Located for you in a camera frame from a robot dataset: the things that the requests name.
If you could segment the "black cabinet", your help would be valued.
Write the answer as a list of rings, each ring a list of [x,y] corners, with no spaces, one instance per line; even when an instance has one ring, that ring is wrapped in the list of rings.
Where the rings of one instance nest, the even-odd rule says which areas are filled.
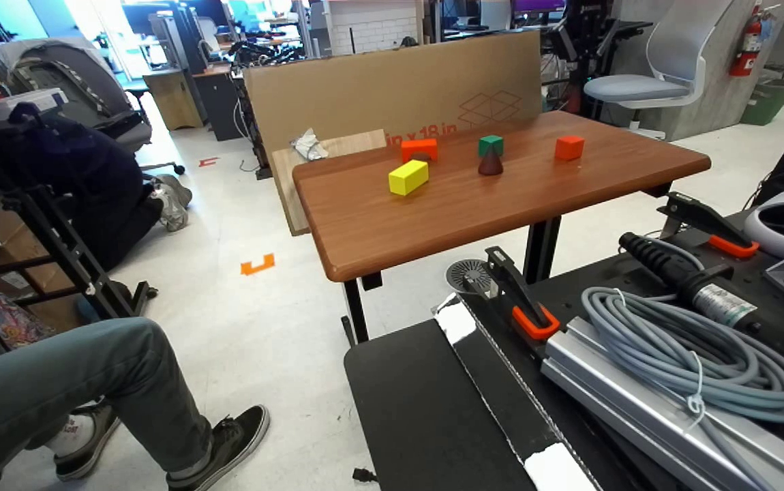
[[[226,65],[206,68],[193,81],[204,105],[215,139],[220,142],[243,138],[239,125],[239,96]]]

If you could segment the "yellow rectangular block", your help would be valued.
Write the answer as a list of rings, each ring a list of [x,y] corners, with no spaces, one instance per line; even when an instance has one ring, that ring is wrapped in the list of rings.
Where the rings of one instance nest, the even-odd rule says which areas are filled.
[[[429,164],[423,160],[410,160],[388,174],[389,191],[407,196],[429,180]]]

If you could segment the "green bin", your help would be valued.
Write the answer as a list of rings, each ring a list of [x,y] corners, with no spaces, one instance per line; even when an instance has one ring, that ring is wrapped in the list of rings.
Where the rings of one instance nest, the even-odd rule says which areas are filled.
[[[784,78],[759,80],[739,122],[747,125],[767,125],[783,106]]]

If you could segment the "wooden cabinet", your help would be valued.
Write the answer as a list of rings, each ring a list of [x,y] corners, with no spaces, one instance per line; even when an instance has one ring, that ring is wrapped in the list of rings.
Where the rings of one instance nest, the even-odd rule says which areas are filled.
[[[142,78],[153,96],[167,130],[186,130],[186,128],[205,126],[206,117],[199,109],[192,75],[184,70],[167,68],[149,72]]]

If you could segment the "crumpled white cloth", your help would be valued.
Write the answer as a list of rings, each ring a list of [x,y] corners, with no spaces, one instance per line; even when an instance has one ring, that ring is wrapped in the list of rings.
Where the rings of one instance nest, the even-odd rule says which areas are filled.
[[[329,157],[329,152],[322,146],[313,128],[308,128],[301,136],[292,140],[291,147],[307,162]]]

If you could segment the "person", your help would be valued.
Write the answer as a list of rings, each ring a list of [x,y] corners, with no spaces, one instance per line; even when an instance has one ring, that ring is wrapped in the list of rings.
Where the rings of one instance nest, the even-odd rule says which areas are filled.
[[[21,140],[0,137],[0,156],[20,162],[55,198],[70,196],[62,211],[105,271],[118,267],[156,224],[170,232],[187,226],[192,191],[177,177],[145,177],[132,151],[65,116],[27,110],[13,116],[33,127]]]
[[[255,451],[264,405],[212,426],[198,410],[164,330],[128,317],[9,351],[0,341],[0,473],[21,451],[53,452],[62,481],[93,472],[125,425],[166,472],[170,491],[209,488]]]

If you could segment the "black metal stand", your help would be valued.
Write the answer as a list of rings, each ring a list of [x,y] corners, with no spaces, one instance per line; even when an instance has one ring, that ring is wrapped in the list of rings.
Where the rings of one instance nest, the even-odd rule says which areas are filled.
[[[0,143],[23,144],[25,133],[44,128],[36,106],[21,103],[22,121],[0,122]],[[59,208],[48,186],[35,179],[12,149],[0,152],[0,196],[3,208],[16,212],[40,240],[56,264],[102,319],[143,315],[158,289],[139,282],[134,290],[111,280]]]

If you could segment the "light wooden board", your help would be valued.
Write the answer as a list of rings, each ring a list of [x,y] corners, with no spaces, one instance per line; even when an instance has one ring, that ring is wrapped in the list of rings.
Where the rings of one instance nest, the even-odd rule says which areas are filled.
[[[324,160],[387,146],[383,130],[362,132],[354,134],[354,136],[330,138],[320,140],[320,142],[329,152],[329,157]],[[307,215],[302,208],[301,199],[296,190],[295,181],[292,178],[293,170],[302,164],[310,164],[310,162],[305,161],[291,147],[291,143],[285,149],[273,152],[273,155],[270,157],[270,166],[273,171],[277,193],[279,193],[280,202],[285,211],[287,226],[292,236],[295,237],[310,233]]]

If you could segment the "aluminium rail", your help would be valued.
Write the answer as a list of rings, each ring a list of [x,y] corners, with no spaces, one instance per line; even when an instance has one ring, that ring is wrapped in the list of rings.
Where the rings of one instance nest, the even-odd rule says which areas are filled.
[[[684,397],[617,366],[588,321],[575,318],[549,339],[541,371],[693,491],[753,489],[704,430],[693,426]],[[775,491],[784,491],[784,425],[770,429],[712,408],[706,420]]]

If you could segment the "grey padded office chair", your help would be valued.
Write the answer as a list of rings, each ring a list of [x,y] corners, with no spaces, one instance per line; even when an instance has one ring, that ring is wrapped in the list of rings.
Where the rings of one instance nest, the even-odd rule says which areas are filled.
[[[0,44],[0,69],[8,115],[19,103],[95,128],[132,153],[150,143],[153,130],[142,106],[146,88],[125,89],[100,51],[84,38],[34,38]]]

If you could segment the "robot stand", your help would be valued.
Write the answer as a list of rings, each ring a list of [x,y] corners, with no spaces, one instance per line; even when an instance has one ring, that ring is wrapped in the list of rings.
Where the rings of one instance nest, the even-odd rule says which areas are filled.
[[[733,260],[710,248],[701,232],[684,232],[674,241],[709,265],[735,267],[734,286],[767,308],[769,323],[756,338],[784,355],[784,295],[761,276],[775,258],[759,253]],[[511,332],[495,327],[489,332],[560,425],[597,488],[688,491],[542,379]],[[436,321],[360,343],[346,353],[344,367],[380,491],[534,491]],[[784,426],[772,431],[784,441]]]

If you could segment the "orange arch block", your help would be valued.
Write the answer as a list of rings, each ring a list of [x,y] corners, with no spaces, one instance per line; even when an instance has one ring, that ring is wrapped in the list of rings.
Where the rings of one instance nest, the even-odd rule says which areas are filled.
[[[438,161],[438,140],[426,138],[420,140],[405,140],[400,144],[402,164],[411,160],[422,162]]]

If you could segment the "red fire extinguisher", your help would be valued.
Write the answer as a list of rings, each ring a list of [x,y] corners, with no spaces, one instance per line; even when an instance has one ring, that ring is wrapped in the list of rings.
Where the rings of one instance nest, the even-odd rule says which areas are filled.
[[[736,56],[729,67],[729,75],[748,77],[755,66],[763,45],[772,37],[777,21],[775,10],[779,4],[764,7],[763,0],[755,0],[750,18],[744,25]]]

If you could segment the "large cardboard sheet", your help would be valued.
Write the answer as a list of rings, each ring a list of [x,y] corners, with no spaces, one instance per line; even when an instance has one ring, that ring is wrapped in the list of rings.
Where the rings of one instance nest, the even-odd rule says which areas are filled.
[[[261,66],[243,80],[274,173],[289,177],[276,153],[307,130],[320,140],[380,130],[398,146],[538,115],[541,68],[532,30]]]

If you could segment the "white grey office chair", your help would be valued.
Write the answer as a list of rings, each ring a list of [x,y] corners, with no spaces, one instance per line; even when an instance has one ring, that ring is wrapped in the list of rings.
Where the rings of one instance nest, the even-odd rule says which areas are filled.
[[[634,111],[630,132],[655,140],[666,133],[640,125],[642,110],[682,108],[698,100],[706,87],[704,47],[733,0],[673,0],[646,44],[652,74],[614,74],[588,81],[584,93],[598,102]]]

